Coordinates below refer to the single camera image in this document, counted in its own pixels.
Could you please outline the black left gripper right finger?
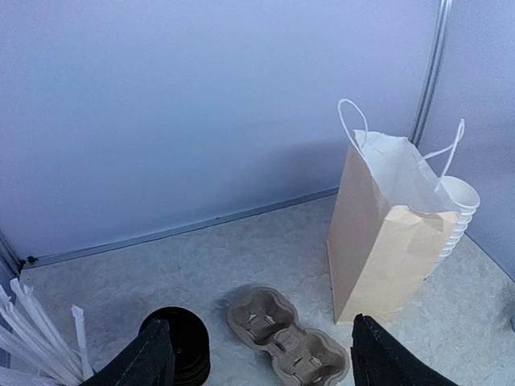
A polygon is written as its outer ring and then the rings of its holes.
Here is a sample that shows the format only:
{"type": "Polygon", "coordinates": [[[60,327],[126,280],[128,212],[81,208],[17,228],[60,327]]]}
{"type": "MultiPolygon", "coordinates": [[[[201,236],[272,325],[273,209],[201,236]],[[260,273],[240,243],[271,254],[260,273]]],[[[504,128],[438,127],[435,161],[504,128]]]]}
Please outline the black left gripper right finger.
{"type": "Polygon", "coordinates": [[[351,359],[356,386],[454,384],[425,365],[368,315],[354,318],[351,359]]]}

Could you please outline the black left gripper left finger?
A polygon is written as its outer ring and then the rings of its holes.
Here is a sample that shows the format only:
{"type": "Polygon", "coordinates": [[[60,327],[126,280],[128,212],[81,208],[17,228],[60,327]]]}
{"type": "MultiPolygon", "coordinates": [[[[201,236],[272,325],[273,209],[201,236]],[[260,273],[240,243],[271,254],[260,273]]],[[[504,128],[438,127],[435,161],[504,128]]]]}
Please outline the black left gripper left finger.
{"type": "Polygon", "coordinates": [[[175,355],[169,323],[154,320],[118,356],[86,381],[89,386],[173,385],[175,355]]]}

